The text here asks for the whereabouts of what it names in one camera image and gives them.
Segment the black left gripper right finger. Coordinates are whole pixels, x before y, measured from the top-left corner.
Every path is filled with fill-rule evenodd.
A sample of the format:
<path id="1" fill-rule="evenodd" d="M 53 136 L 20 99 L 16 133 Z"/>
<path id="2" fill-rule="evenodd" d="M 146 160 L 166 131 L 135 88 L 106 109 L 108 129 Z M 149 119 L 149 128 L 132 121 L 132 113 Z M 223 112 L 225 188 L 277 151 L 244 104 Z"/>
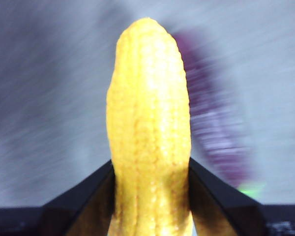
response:
<path id="1" fill-rule="evenodd" d="M 194 159 L 189 202 L 198 235 L 295 236 L 295 205 L 266 205 L 241 193 Z"/>

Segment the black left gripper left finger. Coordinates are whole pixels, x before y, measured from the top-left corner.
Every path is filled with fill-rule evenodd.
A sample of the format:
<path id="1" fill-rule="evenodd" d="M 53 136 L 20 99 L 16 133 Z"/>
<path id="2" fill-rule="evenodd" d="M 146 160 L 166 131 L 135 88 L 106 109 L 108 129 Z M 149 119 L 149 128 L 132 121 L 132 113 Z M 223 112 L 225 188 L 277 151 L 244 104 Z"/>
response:
<path id="1" fill-rule="evenodd" d="M 114 191 L 114 169 L 108 161 L 42 206 L 0 208 L 0 236 L 105 236 Z"/>

